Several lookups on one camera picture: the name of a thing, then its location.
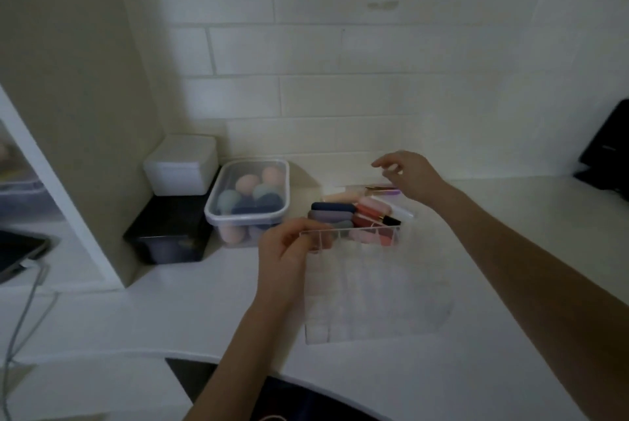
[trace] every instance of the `black phone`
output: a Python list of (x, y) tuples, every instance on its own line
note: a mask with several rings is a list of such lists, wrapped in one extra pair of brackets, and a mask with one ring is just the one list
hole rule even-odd
[(20, 263), (37, 259), (50, 247), (50, 239), (0, 230), (0, 283), (22, 272)]

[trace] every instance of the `white box lid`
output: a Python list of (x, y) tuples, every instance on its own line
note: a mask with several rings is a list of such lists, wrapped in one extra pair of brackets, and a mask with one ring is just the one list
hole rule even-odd
[(144, 160), (145, 166), (198, 167), (216, 153), (212, 136), (166, 135), (160, 146)]

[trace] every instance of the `charging cable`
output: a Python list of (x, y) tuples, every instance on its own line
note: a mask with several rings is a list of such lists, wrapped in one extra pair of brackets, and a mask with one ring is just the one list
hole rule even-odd
[(2, 379), (2, 410), (4, 413), (4, 417), (6, 421), (13, 421), (11, 417), (11, 413), (9, 413), (9, 403), (7, 400), (7, 395), (9, 394), (9, 365), (13, 361), (13, 357), (15, 353), (13, 353), (13, 347), (15, 346), (15, 342), (18, 339), (18, 334), (20, 333), (20, 329), (22, 328), (22, 324), (24, 323), (24, 319), (27, 317), (28, 309), (31, 307), (33, 303), (33, 298), (35, 297), (35, 291), (37, 290), (37, 286), (42, 282), (44, 272), (46, 266), (43, 261), (25, 261), (22, 265), (26, 268), (29, 267), (38, 267), (37, 277), (35, 277), (35, 281), (33, 282), (33, 286), (31, 287), (31, 291), (28, 294), (27, 303), (24, 306), (24, 310), (22, 310), (22, 314), (20, 315), (20, 319), (18, 320), (17, 325), (15, 325), (15, 329), (11, 335), (11, 340), (9, 341), (9, 347), (6, 349), (6, 355), (4, 356), (4, 365), (3, 365), (3, 379)]

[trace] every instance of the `white brick wall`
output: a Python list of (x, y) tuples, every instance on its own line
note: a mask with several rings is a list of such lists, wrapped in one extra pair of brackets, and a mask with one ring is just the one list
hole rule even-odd
[(125, 2), (168, 131), (319, 182), (399, 147), (453, 178), (569, 173), (629, 96), (629, 0)]

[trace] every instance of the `clear acrylic tray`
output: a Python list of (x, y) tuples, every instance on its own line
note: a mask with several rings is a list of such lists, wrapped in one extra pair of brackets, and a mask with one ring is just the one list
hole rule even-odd
[(306, 259), (307, 344), (427, 334), (448, 319), (450, 285), (429, 230), (406, 224), (305, 233), (315, 244)]

